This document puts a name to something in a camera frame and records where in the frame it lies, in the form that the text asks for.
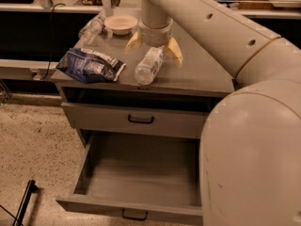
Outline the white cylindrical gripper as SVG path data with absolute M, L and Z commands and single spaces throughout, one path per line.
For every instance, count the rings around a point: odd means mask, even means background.
M 173 20 L 167 19 L 167 25 L 163 28 L 150 28 L 142 21 L 139 21 L 138 30 L 129 39 L 124 48 L 124 52 L 128 53 L 132 49 L 142 46 L 143 42 L 150 47 L 164 46 L 165 54 L 173 59 L 177 67 L 182 66 L 182 51 L 177 41 L 172 37 Z

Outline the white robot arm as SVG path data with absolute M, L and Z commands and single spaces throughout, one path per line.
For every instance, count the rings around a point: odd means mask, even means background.
M 301 52 L 214 0 L 142 0 L 129 44 L 160 46 L 173 19 L 238 83 L 200 139 L 204 226 L 301 226 Z

